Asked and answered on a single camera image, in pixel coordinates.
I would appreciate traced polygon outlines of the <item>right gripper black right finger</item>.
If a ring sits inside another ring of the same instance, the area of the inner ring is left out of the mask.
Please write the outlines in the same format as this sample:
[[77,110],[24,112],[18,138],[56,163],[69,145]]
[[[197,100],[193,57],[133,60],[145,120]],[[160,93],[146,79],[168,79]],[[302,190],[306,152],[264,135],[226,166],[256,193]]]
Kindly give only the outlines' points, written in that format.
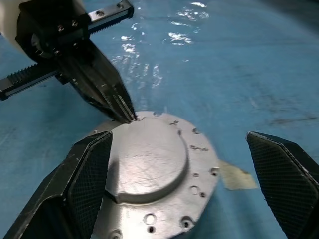
[[296,143],[246,135],[261,191],[288,239],[319,239],[319,165]]

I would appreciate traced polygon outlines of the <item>small tan tape piece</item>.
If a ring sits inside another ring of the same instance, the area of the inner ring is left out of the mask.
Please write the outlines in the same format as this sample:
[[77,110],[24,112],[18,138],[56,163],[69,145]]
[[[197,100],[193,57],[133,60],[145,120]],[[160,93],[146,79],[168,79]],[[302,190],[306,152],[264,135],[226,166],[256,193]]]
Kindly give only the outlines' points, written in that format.
[[228,162],[220,160],[219,172],[227,190],[258,189],[253,176]]

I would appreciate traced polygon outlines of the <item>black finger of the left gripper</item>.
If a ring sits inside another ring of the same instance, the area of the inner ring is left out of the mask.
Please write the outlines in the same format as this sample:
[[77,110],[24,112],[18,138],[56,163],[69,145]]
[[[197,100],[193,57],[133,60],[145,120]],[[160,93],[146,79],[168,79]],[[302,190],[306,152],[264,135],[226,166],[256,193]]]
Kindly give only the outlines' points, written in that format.
[[86,46],[92,55],[91,69],[100,80],[97,88],[107,100],[109,108],[118,119],[135,120],[137,117],[133,103],[118,70],[91,40]]
[[86,102],[117,122],[130,123],[131,119],[118,119],[109,108],[107,100],[97,88],[100,80],[91,69],[91,62],[92,60],[83,56],[64,56],[58,60],[58,66],[60,71],[70,78],[70,83]]

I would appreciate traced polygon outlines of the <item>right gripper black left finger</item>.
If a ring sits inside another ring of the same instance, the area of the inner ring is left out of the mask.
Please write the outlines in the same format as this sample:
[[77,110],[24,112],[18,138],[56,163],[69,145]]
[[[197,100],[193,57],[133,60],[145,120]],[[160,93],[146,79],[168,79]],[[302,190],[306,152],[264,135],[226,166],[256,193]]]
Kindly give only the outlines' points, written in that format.
[[90,239],[102,204],[111,131],[75,143],[40,183],[3,239]]

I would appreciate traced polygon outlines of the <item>small metal bracket part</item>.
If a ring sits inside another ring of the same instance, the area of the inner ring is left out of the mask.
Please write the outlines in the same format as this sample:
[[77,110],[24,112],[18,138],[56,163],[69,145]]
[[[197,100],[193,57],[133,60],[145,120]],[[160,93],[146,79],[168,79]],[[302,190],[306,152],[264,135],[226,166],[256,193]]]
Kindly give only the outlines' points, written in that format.
[[94,130],[104,131],[113,142],[93,239],[191,239],[220,168],[205,135],[182,118],[147,111]]

